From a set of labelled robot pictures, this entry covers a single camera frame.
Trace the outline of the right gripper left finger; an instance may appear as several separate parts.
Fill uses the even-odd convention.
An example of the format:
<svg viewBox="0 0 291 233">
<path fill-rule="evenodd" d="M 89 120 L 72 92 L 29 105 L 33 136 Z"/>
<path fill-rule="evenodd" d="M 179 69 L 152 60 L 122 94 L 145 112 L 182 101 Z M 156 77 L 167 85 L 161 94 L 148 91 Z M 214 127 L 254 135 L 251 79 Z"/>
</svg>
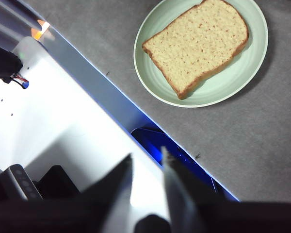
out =
<svg viewBox="0 0 291 233">
<path fill-rule="evenodd" d="M 126 184 L 128 154 L 102 179 L 72 198 L 0 202 L 0 233 L 97 233 Z"/>
</svg>

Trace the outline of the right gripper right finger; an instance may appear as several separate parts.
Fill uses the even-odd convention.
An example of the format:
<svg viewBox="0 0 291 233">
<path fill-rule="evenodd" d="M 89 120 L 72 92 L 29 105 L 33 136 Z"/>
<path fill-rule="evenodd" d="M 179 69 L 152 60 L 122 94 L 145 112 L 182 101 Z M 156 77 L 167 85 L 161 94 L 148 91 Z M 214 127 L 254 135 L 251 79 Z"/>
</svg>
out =
<svg viewBox="0 0 291 233">
<path fill-rule="evenodd" d="M 291 203 L 228 201 L 162 147 L 174 233 L 291 233 Z"/>
</svg>

